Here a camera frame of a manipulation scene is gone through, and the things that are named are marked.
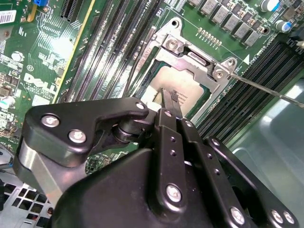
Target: green circuit board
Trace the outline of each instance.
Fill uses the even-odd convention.
[[[289,21],[295,28],[300,25],[303,20],[300,9],[303,8],[298,7],[297,11],[294,10],[292,15],[289,13],[289,18],[286,19],[286,11],[295,1],[297,0],[283,0],[276,11],[261,12],[261,0],[230,0],[227,5],[229,13],[234,6],[241,5],[240,17],[241,14],[249,12],[250,27],[254,22],[260,22],[256,29],[259,38],[249,46],[245,44],[245,40],[236,38],[233,32],[224,30],[223,25],[212,21],[216,11],[210,15],[201,13],[201,8],[206,2],[204,0],[196,7],[186,0],[84,0],[79,1],[82,4],[78,6],[79,12],[76,17],[68,20],[62,16],[66,0],[49,0],[46,6],[37,7],[36,10],[34,10],[35,4],[30,0],[2,0],[0,3],[0,94],[12,96],[16,102],[9,109],[2,109],[0,112],[0,142],[14,151],[19,143],[23,118],[28,109],[36,105],[73,101],[73,96],[67,98],[67,95],[79,91],[83,96],[78,100],[89,100],[101,77],[104,77],[102,87],[97,91],[94,99],[118,97],[134,63],[133,50],[136,51],[140,44],[138,43],[140,40],[135,38],[143,39],[144,32],[147,32],[148,28],[144,27],[147,25],[144,23],[145,20],[151,20],[148,25],[154,25],[158,30],[171,18],[179,17],[182,21],[181,34],[185,39],[217,61],[235,57],[238,60],[235,73],[242,75],[278,34],[274,26],[276,21],[279,19]],[[143,3],[142,11],[139,10],[140,3]],[[104,34],[101,32],[97,39],[92,40],[102,15],[104,20],[101,31],[104,31]],[[124,49],[117,50],[119,34],[127,33],[127,25],[131,25],[134,18],[139,21],[138,27],[134,25],[135,29],[130,33],[132,35],[130,40],[121,39],[124,42],[122,43]],[[103,35],[107,37],[111,34],[111,28],[113,28],[112,36],[108,41],[102,41]],[[84,52],[88,44],[94,41],[97,42],[97,46],[103,45],[105,48],[100,56],[103,61],[100,66],[103,68],[95,69],[91,80],[87,80],[86,75],[89,70],[87,65],[75,79]],[[117,71],[125,58],[124,54],[128,51],[127,67]],[[112,62],[108,62],[111,60],[111,55],[115,58]],[[136,80],[131,85],[133,90],[136,90],[134,87]],[[86,90],[82,88],[84,82],[87,84]],[[231,81],[227,90],[220,96],[224,96],[233,84],[234,81]],[[192,114],[204,100],[205,97],[200,99],[193,108]]]
[[[50,0],[33,10],[31,1],[0,2],[0,87],[16,101],[0,112],[0,141],[13,151],[26,111],[53,102],[90,5],[84,3],[78,20],[70,23],[60,17],[62,4],[63,0]],[[4,21],[10,12],[14,20]],[[32,12],[35,16],[28,22]]]

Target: black metal bracket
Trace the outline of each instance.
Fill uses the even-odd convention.
[[[213,137],[205,143],[217,153],[230,185],[245,196],[245,207],[258,226],[299,226],[294,214],[223,143]]]
[[[130,191],[123,194],[124,198],[130,197],[126,201],[136,204],[124,216],[128,222],[136,221],[138,226],[134,227],[165,227],[168,224],[187,227],[186,224],[193,224],[189,222],[192,218],[187,212],[196,211],[194,219],[201,221],[197,214],[205,207],[208,215],[202,216],[210,221],[205,219],[204,224],[212,222],[215,227],[299,227],[295,216],[225,145],[216,138],[208,138],[202,143],[195,126],[182,118],[175,94],[165,90],[161,93],[164,108],[157,113],[136,98],[32,108],[26,114],[22,142],[13,165],[17,176],[44,191],[54,205],[65,191],[71,196],[78,195],[79,199],[90,197],[88,192],[94,192],[103,200],[87,199],[88,205],[97,203],[97,208],[107,208],[114,203],[111,208],[119,207],[119,211],[122,211],[120,203],[108,199],[113,199],[111,191],[121,185],[109,181],[108,176],[118,178],[124,173],[128,177],[137,176],[140,180],[122,181]],[[57,124],[48,126],[42,121],[45,116],[55,117]],[[73,130],[81,131],[85,138],[81,142],[73,141],[70,137]],[[138,142],[139,149],[121,162],[110,164],[104,171],[86,177],[85,161],[89,155],[109,148],[123,148],[129,142]],[[129,170],[141,159],[145,164],[137,166],[141,174]],[[193,171],[185,167],[185,161],[190,162]],[[98,190],[92,190],[94,186],[98,186]],[[248,207],[240,202],[235,187],[246,196]],[[201,197],[196,197],[193,203],[192,194]],[[63,202],[70,202],[69,195],[64,196]],[[60,207],[68,208],[63,202]],[[200,209],[190,209],[193,205]],[[141,208],[149,212],[138,213]],[[89,209],[82,208],[77,213]],[[147,217],[138,219],[139,214]],[[58,224],[56,227],[62,227],[59,218],[54,221]]]

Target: gray metal panel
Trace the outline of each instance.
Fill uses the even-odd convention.
[[[287,94],[304,102],[304,79]],[[304,110],[278,101],[230,148],[304,228]]]
[[[8,163],[10,155],[3,150],[1,150],[1,152],[3,152],[3,155],[0,155],[0,164]],[[39,228],[39,226],[36,225],[39,223],[40,218],[50,218],[47,211],[49,208],[52,208],[52,205],[48,203],[47,199],[46,202],[39,202],[41,201],[41,197],[45,196],[36,192],[36,190],[31,188],[29,185],[21,182],[14,175],[13,169],[7,169],[5,171],[6,172],[0,173],[0,179],[5,183],[5,185],[9,184],[15,186],[15,189],[12,192],[8,191],[5,193],[8,198],[4,204],[3,211],[0,211],[0,228]],[[22,190],[26,192],[23,196],[19,196]],[[34,196],[31,197],[32,199],[29,199],[29,195],[27,195],[29,192]],[[20,201],[18,205],[14,207],[12,204],[16,199],[20,199]],[[24,202],[27,203],[28,210],[22,209],[25,208],[23,204]],[[27,219],[26,217],[28,214],[37,216],[37,219]]]

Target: pcie slot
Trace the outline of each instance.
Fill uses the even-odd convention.
[[[106,64],[102,68],[101,72],[99,73],[99,76],[98,76],[99,79],[98,79],[98,81],[96,81],[96,83],[93,87],[94,89],[92,91],[90,91],[90,93],[89,93],[90,100],[93,100],[94,97],[98,95],[98,93],[96,93],[96,92],[100,91],[101,86],[104,84],[109,71],[113,67],[116,58],[118,57],[119,53],[122,51],[130,34],[132,33],[132,31],[134,29],[136,30],[136,23],[139,20],[139,17],[141,15],[141,12],[142,12],[145,4],[146,4],[146,1],[140,1],[140,2],[138,0],[134,1],[133,7],[128,14],[128,19],[126,20],[127,24],[124,26],[125,29],[123,31],[121,31],[120,33],[118,33],[118,37],[114,44],[114,51],[112,54],[108,55],[108,57],[105,61]]]
[[[279,86],[276,88],[276,91],[281,91],[282,89],[285,88],[285,86],[288,85],[289,82],[291,82],[291,80],[293,78],[296,77],[296,75],[303,69],[304,64],[300,64],[296,66],[296,69],[293,71],[292,74],[290,74],[290,77],[286,77],[284,79],[283,82],[281,82],[279,84]],[[260,101],[258,104],[258,106],[254,109],[254,111],[252,111],[252,115],[251,116],[255,116],[258,115],[260,113],[260,111],[265,107],[266,104],[268,104],[271,100],[273,99],[273,96],[264,93],[264,96],[260,98]],[[250,117],[247,117],[245,119],[242,120],[242,122],[238,125],[236,125],[237,127],[235,129],[232,129],[228,132],[225,132],[225,134],[221,134],[220,138],[225,139],[223,142],[224,143],[228,143],[232,137],[237,134],[237,132],[239,130],[241,130],[243,127],[245,127],[248,124],[248,121],[250,121]]]
[[[273,45],[272,47],[270,47],[270,49],[267,50],[267,55],[263,55],[258,59],[258,62],[256,64],[259,67],[249,69],[244,76],[249,80],[253,80],[258,75],[258,73],[261,72],[261,70],[267,65],[267,63],[273,58],[273,56],[279,52],[280,49],[281,47],[279,45]],[[243,89],[243,83],[237,82],[234,85],[234,87],[230,90],[229,94],[224,97],[222,101],[216,106],[215,110],[213,110],[208,115],[208,117],[198,126],[200,135],[204,135],[205,132],[209,130],[212,124],[217,121],[218,118],[221,117],[226,111],[226,107],[229,106],[232,102],[234,102],[236,97],[238,97],[238,94],[240,94]]]
[[[102,41],[104,39],[105,33],[107,32],[107,30],[109,29],[109,23],[107,23],[106,25],[104,25],[105,20],[107,19],[108,15],[115,10],[115,7],[113,8],[113,1],[114,0],[108,0],[106,1],[103,10],[99,16],[99,19],[97,21],[96,27],[93,31],[93,34],[91,36],[91,40],[94,40],[96,42],[96,40],[100,40]],[[71,101],[73,93],[75,91],[75,88],[77,86],[77,83],[80,79],[80,76],[83,75],[82,72],[84,70],[84,67],[86,65],[86,63],[88,64],[87,69],[89,69],[92,65],[92,62],[94,60],[94,56],[96,56],[97,54],[97,49],[95,48],[96,43],[95,42],[89,42],[88,46],[85,50],[85,53],[81,59],[80,65],[77,69],[77,72],[73,78],[73,81],[71,83],[71,86],[68,90],[68,93],[66,95],[66,101]]]
[[[65,0],[60,16],[71,23],[76,21],[83,2],[84,0]]]
[[[90,68],[88,74],[85,74],[85,76],[83,77],[83,80],[81,82],[81,87],[78,90],[78,94],[74,98],[75,101],[83,100],[83,98],[87,92],[87,89],[93,79],[93,76],[96,73],[97,67],[99,66],[99,63],[105,53],[105,50],[107,49],[107,47],[112,39],[112,36],[114,35],[115,31],[117,30],[117,27],[119,26],[120,22],[122,21],[122,19],[124,17],[124,13],[125,13],[125,10],[129,4],[129,2],[130,2],[130,0],[123,0],[120,2],[118,10],[115,13],[116,14],[115,18],[110,25],[110,29],[108,30],[104,41],[98,48],[97,56],[93,61],[92,67]]]
[[[148,14],[148,20],[145,20],[145,23],[142,25],[142,27],[139,29],[140,32],[137,34],[137,37],[134,40],[137,40],[137,42],[134,42],[130,47],[128,48],[128,51],[125,52],[122,61],[120,62],[118,68],[115,71],[114,75],[117,75],[112,82],[110,82],[110,86],[108,86],[104,92],[103,98],[110,98],[111,94],[114,92],[117,84],[121,80],[123,73],[127,69],[130,61],[132,60],[135,53],[138,51],[137,47],[140,46],[141,41],[144,40],[146,34],[148,33],[149,29],[151,28],[153,21],[155,19],[156,13],[159,10],[160,6],[163,4],[164,0],[156,1],[156,4],[154,4],[154,7],[152,11]]]
[[[276,58],[276,61],[272,62],[270,67],[267,68],[267,71],[264,71],[262,73],[262,75],[259,77],[258,83],[261,85],[264,85],[268,88],[271,88],[271,87],[269,87],[271,85],[271,82],[265,85],[265,81],[267,81],[267,80],[268,81],[271,80],[273,82],[276,81],[274,77],[270,78],[270,76],[273,74],[274,70],[277,69],[283,63],[284,60],[286,60],[286,58],[289,56],[289,54],[290,54],[289,50],[287,50],[286,52],[278,53],[279,56]],[[243,99],[238,99],[235,102],[235,104],[230,107],[230,110],[226,109],[224,114],[221,116],[221,120],[229,119],[229,122],[231,124],[229,124],[229,126],[226,126],[225,121],[214,122],[214,124],[209,129],[210,132],[217,132],[223,126],[231,128],[232,125],[234,124],[234,122],[237,121],[236,118],[232,118],[233,115],[236,114],[237,117],[239,117],[242,114],[242,112],[240,112],[240,110],[243,110],[241,108],[242,105],[248,106],[248,105],[254,104],[254,101],[257,99],[257,97],[256,97],[257,89],[252,86],[246,85],[246,84],[245,84],[245,87],[246,87],[246,90],[243,89],[239,93],[239,95],[237,95],[237,97],[239,97],[239,98],[242,97]]]

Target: black dimm slot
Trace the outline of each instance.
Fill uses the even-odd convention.
[[[269,80],[273,80],[273,81],[274,81],[274,78],[270,78],[270,76],[271,76],[272,73],[273,73],[273,70],[277,69],[278,66],[280,66],[280,65],[283,63],[283,61],[286,59],[286,57],[289,56],[289,53],[290,53],[290,51],[288,51],[287,53],[286,53],[286,52],[280,52],[280,53],[278,53],[279,56],[278,56],[278,58],[277,58],[277,61],[272,62],[271,65],[270,65],[270,67],[267,68],[267,71],[264,71],[264,72],[262,73],[262,75],[260,76],[259,81],[258,81],[258,83],[259,83],[260,85],[264,85],[264,86],[270,88],[270,87],[269,87],[269,86],[270,86],[269,84],[271,84],[271,83],[265,85],[264,82],[265,82],[266,80],[268,80],[268,81],[269,81]],[[234,103],[234,105],[233,105],[232,107],[230,107],[230,110],[227,110],[227,109],[225,110],[225,113],[224,113],[223,115],[221,115],[221,119],[231,119],[230,122],[233,123],[234,120],[232,120],[231,117],[232,117],[234,114],[236,114],[237,116],[239,116],[239,115],[241,114],[240,110],[242,109],[242,108],[241,108],[242,105],[250,105],[250,104],[248,103],[248,100],[250,101],[250,103],[254,103],[254,99],[256,98],[254,93],[257,92],[257,89],[256,89],[255,87],[253,87],[253,86],[249,86],[249,85],[247,85],[247,84],[245,84],[245,85],[246,85],[246,87],[248,87],[248,88],[247,88],[246,90],[242,90],[242,91],[239,93],[239,95],[237,95],[237,97],[239,97],[239,98],[241,98],[241,97],[246,97],[246,98],[248,98],[248,99],[238,99],[238,100]],[[224,124],[225,124],[224,121],[214,122],[213,125],[210,127],[209,131],[210,131],[210,132],[216,132],[216,131],[217,131],[218,129],[220,129]]]
[[[128,39],[130,33],[134,29],[133,24],[138,19],[143,7],[145,6],[146,1],[141,1],[141,3],[139,3],[139,4],[138,4],[138,2],[139,2],[139,0],[134,1],[132,9],[128,13],[128,18],[126,20],[127,24],[125,26],[123,26],[124,27],[123,31],[118,33],[118,37],[114,44],[114,51],[112,54],[110,54],[107,57],[107,60],[105,61],[106,64],[98,76],[99,80],[96,82],[94,89],[89,94],[90,100],[93,99],[94,95],[96,94],[96,91],[99,90],[99,88],[102,87],[102,85],[104,84],[109,71],[111,70],[111,68],[113,67],[113,65],[115,63],[117,56],[119,55],[124,44],[126,43],[126,40]]]
[[[260,59],[245,73],[244,77],[251,77],[255,82],[278,92],[304,67],[299,55],[277,40],[262,54]],[[202,124],[209,123],[208,127],[200,125],[202,138],[214,135],[224,143],[229,142],[273,99],[273,96],[241,82],[237,82],[231,92],[233,92],[232,95],[229,93],[229,97],[225,97],[224,102],[222,103],[222,100],[220,105],[203,121]]]
[[[269,48],[267,51],[268,55],[263,55],[260,57],[256,64],[257,68],[249,69],[247,70],[248,74],[245,73],[244,77],[246,77],[249,80],[253,81],[253,78],[258,75],[259,72],[266,66],[266,64],[273,58],[273,56],[278,53],[280,50],[279,46],[273,45]],[[237,82],[234,87],[229,91],[228,95],[223,97],[221,102],[216,106],[216,108],[205,118],[205,120],[198,126],[198,131],[200,135],[203,135],[210,126],[217,121],[217,119],[223,115],[224,111],[226,110],[225,107],[230,105],[232,102],[234,102],[237,94],[242,91],[242,87],[247,87],[247,85],[244,85],[240,82]]]
[[[100,32],[100,29],[101,29],[101,27],[102,27],[102,24],[103,24],[104,20],[106,19],[107,15],[109,14],[109,12],[110,12],[110,10],[111,10],[111,6],[112,6],[112,4],[113,4],[113,1],[114,1],[114,0],[108,0],[108,1],[105,3],[105,5],[104,5],[104,7],[103,7],[103,10],[102,10],[102,12],[101,12],[101,14],[100,14],[100,17],[98,18],[97,24],[96,24],[96,26],[95,26],[95,28],[94,28],[94,31],[93,31],[93,33],[92,33],[92,36],[91,36],[90,40],[95,41],[97,35],[98,35],[99,32]],[[104,33],[108,30],[108,28],[109,28],[109,26],[106,26],[106,27],[104,28]],[[72,81],[72,83],[71,83],[71,86],[70,86],[70,88],[69,88],[69,90],[68,90],[68,93],[67,93],[67,95],[66,95],[66,99],[65,99],[66,101],[70,101],[71,98],[72,98],[72,96],[73,96],[74,90],[75,90],[76,85],[77,85],[77,82],[78,82],[78,80],[79,80],[79,78],[80,78],[80,76],[81,76],[81,72],[82,72],[82,70],[83,70],[83,68],[84,68],[84,66],[85,66],[85,63],[89,60],[88,57],[89,57],[89,54],[90,54],[90,52],[91,52],[91,50],[92,50],[93,43],[94,43],[94,42],[89,42],[87,48],[85,49],[85,53],[84,53],[84,55],[83,55],[83,57],[82,57],[82,59],[81,59],[81,62],[80,62],[80,64],[79,64],[79,67],[77,68],[77,72],[76,72],[76,74],[75,74],[75,76],[74,76],[74,78],[73,78],[73,81]]]
[[[140,24],[138,25],[138,30],[139,30],[139,32],[135,35],[135,38],[133,38],[134,42],[131,42],[131,43],[128,45],[127,50],[126,50],[126,52],[125,52],[125,54],[124,54],[124,56],[123,56],[123,58],[122,58],[122,60],[123,60],[122,62],[124,62],[124,61],[125,61],[125,58],[127,58],[128,55],[134,50],[134,48],[136,48],[136,45],[135,45],[135,44],[136,44],[136,41],[137,41],[137,43],[138,43],[138,38],[141,37],[141,36],[139,36],[139,34],[142,33],[142,30],[144,30],[143,28],[145,28],[145,25],[146,25],[146,26],[148,25],[148,23],[147,23],[147,18],[149,18],[149,16],[153,16],[153,14],[154,14],[154,7],[152,7],[152,9],[151,9],[150,12],[148,11],[148,12],[144,13],[142,21],[143,21],[145,24],[140,23]],[[122,62],[120,62],[119,66],[118,66],[118,68],[117,68],[117,70],[115,71],[115,74],[114,74],[114,75],[118,75],[116,78],[119,78],[119,79],[121,78],[122,75],[121,75],[121,74],[116,74],[116,73],[119,72],[120,67],[124,65],[124,64],[122,64]],[[99,94],[101,88],[102,88],[102,84],[99,83],[99,85],[95,88],[94,92],[92,93],[91,99],[95,100],[95,99],[97,98],[97,96],[98,96],[98,94]]]
[[[281,91],[282,89],[284,89],[288,83],[291,82],[291,80],[297,76],[297,74],[300,73],[300,71],[304,68],[304,64],[303,62],[300,65],[297,65],[296,69],[293,71],[292,74],[290,74],[290,78],[287,77],[285,78],[285,80],[279,85],[279,87],[277,88],[277,91]],[[265,94],[262,98],[261,98],[261,103],[259,103],[259,106],[252,112],[252,116],[247,117],[239,126],[237,126],[237,128],[233,129],[233,131],[227,132],[222,138],[224,138],[224,143],[228,143],[232,137],[237,134],[243,127],[245,127],[248,122],[250,121],[250,119],[255,116],[258,115],[260,113],[260,111],[265,107],[265,105],[267,105],[271,100],[273,99],[273,96]]]
[[[286,58],[289,56],[289,53],[284,53],[283,56],[281,57],[281,59],[279,61],[276,61],[275,64],[273,64],[273,66],[271,67],[271,69],[275,70],[280,64],[284,64],[284,66],[286,66],[286,68],[284,67],[282,70],[278,70],[278,72],[274,72],[272,70],[268,71],[268,74],[264,75],[265,79],[268,79],[268,82],[264,85],[267,88],[276,88],[275,84],[278,82],[279,79],[281,79],[288,71],[288,69],[290,69],[288,67],[288,63],[284,63],[284,61],[286,60]],[[265,95],[264,91],[259,91],[256,88],[250,86],[249,90],[247,90],[243,96],[246,96],[248,99],[243,99],[243,102],[234,105],[235,107],[238,107],[238,109],[234,110],[233,113],[230,113],[230,117],[226,118],[226,117],[222,117],[222,119],[229,119],[229,122],[231,122],[231,124],[229,125],[229,128],[231,128],[233,125],[236,125],[236,123],[238,123],[242,116],[246,115],[248,113],[248,111],[252,108],[251,104],[254,103],[259,103],[261,96]],[[212,129],[211,132],[218,132],[222,127],[224,126],[224,129],[221,130],[222,131],[226,131],[228,126],[226,124],[224,124],[224,121],[221,122],[220,126],[217,126],[216,128]]]
[[[100,60],[102,59],[105,50],[107,49],[113,34],[115,33],[117,27],[119,26],[120,21],[123,19],[124,16],[124,12],[129,4],[130,0],[122,0],[120,1],[119,7],[115,12],[115,18],[112,21],[111,25],[110,25],[110,29],[107,31],[107,34],[105,36],[105,40],[102,42],[101,46],[98,48],[98,52],[97,52],[97,56],[93,61],[92,67],[89,70],[89,73],[87,74],[87,76],[85,77],[85,80],[83,80],[83,82],[81,83],[81,88],[78,91],[77,96],[75,96],[75,101],[81,101],[83,100],[87,89],[93,79],[93,76],[97,70],[97,67],[100,63]]]
[[[134,45],[132,45],[132,47],[129,49],[130,51],[128,53],[125,53],[124,57],[123,57],[123,61],[120,63],[119,67],[117,68],[115,75],[118,75],[118,77],[115,78],[114,83],[112,84],[112,86],[110,88],[107,88],[106,91],[104,92],[104,98],[110,98],[110,95],[114,92],[115,87],[117,86],[118,82],[121,80],[122,76],[123,76],[123,72],[127,69],[131,58],[135,55],[135,53],[138,51],[137,47],[140,46],[141,41],[145,39],[146,34],[148,33],[148,31],[150,30],[152,23],[155,19],[156,13],[159,10],[160,6],[163,4],[164,0],[161,0],[157,3],[157,5],[155,5],[151,15],[148,19],[148,21],[146,22],[146,25],[143,26],[143,31],[140,32],[139,34],[140,37],[137,38],[137,43],[134,43]]]

